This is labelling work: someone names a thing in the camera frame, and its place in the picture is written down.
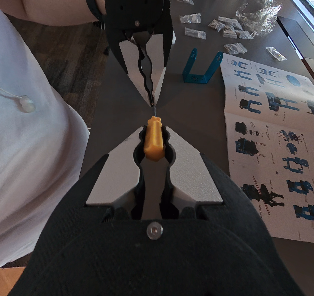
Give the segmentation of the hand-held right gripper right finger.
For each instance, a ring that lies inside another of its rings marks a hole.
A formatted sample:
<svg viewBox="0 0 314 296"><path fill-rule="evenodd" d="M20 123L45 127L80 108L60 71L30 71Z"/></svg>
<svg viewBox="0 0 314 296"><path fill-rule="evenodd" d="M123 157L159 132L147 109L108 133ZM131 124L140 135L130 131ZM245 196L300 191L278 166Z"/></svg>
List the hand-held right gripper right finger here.
<svg viewBox="0 0 314 296"><path fill-rule="evenodd" d="M177 219L186 207L197 211L202 205L221 205L223 199L201 153L170 127L162 127L166 170L160 202L163 219Z"/></svg>

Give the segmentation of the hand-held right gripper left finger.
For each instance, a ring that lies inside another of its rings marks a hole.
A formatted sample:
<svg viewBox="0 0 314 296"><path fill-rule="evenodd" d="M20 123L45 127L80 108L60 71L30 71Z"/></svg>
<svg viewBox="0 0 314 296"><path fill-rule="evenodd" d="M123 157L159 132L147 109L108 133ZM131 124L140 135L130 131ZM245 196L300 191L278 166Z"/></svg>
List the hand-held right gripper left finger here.
<svg viewBox="0 0 314 296"><path fill-rule="evenodd" d="M141 219L145 182L140 165L146 127L138 128L109 154L86 201L88 206L124 208L132 219Z"/></svg>

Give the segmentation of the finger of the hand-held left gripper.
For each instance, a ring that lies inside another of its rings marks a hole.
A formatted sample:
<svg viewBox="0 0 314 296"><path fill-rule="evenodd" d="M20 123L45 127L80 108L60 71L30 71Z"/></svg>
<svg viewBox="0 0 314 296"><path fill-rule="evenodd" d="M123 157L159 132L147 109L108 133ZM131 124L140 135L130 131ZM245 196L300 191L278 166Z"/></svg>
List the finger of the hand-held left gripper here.
<svg viewBox="0 0 314 296"><path fill-rule="evenodd" d="M163 34L155 34L151 36L147 42L147 56L152 64L152 95L154 104L157 104L165 75Z"/></svg>
<svg viewBox="0 0 314 296"><path fill-rule="evenodd" d="M119 43L128 77L149 106L154 106L152 95L153 82L151 80L152 66L146 50L131 37Z"/></svg>

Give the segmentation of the long blue U bracket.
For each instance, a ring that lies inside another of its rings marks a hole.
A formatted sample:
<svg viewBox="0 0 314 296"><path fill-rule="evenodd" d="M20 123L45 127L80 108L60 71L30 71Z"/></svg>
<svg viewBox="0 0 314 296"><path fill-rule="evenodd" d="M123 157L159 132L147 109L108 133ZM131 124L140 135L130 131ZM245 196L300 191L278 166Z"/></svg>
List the long blue U bracket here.
<svg viewBox="0 0 314 296"><path fill-rule="evenodd" d="M220 51L216 54L204 75L190 73L190 70L192 69L194 62L197 58L197 54L198 54L197 48L194 48L191 51L186 66L183 70L183 81L185 83L207 84L221 64L223 59L223 52Z"/></svg>

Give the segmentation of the orange-handled screwdriver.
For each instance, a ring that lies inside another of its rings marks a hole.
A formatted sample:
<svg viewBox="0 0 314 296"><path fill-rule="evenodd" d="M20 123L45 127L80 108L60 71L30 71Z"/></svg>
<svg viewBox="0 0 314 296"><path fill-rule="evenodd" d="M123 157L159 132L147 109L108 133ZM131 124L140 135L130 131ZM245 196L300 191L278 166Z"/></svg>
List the orange-handled screwdriver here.
<svg viewBox="0 0 314 296"><path fill-rule="evenodd" d="M159 161L165 156L161 118L154 115L147 121L143 151L148 160Z"/></svg>

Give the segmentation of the person's left forearm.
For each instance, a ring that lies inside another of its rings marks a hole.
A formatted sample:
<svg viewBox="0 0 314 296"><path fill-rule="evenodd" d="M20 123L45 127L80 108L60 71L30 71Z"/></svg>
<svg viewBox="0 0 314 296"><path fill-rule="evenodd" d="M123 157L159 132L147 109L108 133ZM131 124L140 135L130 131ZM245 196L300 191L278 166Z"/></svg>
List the person's left forearm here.
<svg viewBox="0 0 314 296"><path fill-rule="evenodd" d="M0 0L0 9L17 19L49 26L74 26L96 21L86 0Z"/></svg>

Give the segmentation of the scattered small clear screw bags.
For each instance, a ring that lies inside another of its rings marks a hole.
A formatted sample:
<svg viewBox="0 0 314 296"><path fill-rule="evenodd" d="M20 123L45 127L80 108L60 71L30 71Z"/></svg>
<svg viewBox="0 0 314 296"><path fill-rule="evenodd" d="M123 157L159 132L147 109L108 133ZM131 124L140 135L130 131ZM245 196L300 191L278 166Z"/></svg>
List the scattered small clear screw bags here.
<svg viewBox="0 0 314 296"><path fill-rule="evenodd" d="M182 24L200 24L201 23L201 14L190 14L180 16L180 22ZM223 31L223 37L232 38L232 39L254 39L251 33L244 28L244 26L240 23L240 21L235 18L226 18L222 16L218 16L218 19L214 19L209 25L209 27L215 29L216 31ZM206 33L204 31L192 30L189 28L185 29L185 35L206 39ZM233 43L233 44L225 44L224 48L230 55L235 54L244 54L247 52L247 49L241 43ZM280 54L275 47L266 47L266 50L269 54L272 55L273 58L280 61L285 61L287 58Z"/></svg>

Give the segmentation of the printed instruction booklet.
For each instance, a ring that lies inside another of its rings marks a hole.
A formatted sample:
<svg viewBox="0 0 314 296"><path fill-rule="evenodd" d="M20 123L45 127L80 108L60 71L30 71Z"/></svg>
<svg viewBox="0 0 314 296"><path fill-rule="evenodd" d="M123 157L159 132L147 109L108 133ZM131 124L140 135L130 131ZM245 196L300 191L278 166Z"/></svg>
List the printed instruction booklet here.
<svg viewBox="0 0 314 296"><path fill-rule="evenodd" d="M314 241L313 84L223 54L231 179L273 237Z"/></svg>

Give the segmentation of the crumpled clear plastic wrap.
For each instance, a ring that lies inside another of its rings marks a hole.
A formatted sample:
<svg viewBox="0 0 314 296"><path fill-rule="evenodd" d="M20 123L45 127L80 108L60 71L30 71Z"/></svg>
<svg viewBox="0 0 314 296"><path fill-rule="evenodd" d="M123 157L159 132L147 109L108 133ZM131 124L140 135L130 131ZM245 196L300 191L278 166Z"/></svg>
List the crumpled clear plastic wrap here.
<svg viewBox="0 0 314 296"><path fill-rule="evenodd" d="M236 18L252 37L273 31L281 3L275 0L244 0L236 10Z"/></svg>

